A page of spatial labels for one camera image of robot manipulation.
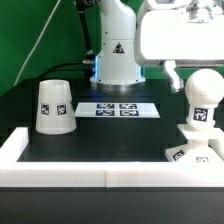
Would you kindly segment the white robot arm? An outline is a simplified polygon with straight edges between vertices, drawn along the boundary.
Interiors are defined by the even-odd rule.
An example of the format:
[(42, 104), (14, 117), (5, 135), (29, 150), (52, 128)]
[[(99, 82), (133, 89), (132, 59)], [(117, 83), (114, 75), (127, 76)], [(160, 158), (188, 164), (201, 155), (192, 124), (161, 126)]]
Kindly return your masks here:
[(222, 0), (143, 0), (133, 11), (121, 0), (74, 0), (80, 16), (96, 5), (101, 18), (101, 49), (92, 57), (95, 88), (127, 91), (145, 82), (144, 67), (160, 67), (171, 91), (184, 88), (178, 68), (224, 66)]

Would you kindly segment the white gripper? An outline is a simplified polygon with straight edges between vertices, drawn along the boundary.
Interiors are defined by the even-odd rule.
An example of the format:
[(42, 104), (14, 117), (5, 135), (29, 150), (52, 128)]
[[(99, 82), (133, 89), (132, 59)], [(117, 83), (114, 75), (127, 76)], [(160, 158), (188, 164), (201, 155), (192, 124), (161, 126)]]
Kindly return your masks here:
[(224, 65), (224, 10), (219, 0), (143, 0), (137, 14), (136, 62), (145, 67), (163, 63), (171, 91), (184, 82), (179, 67)]

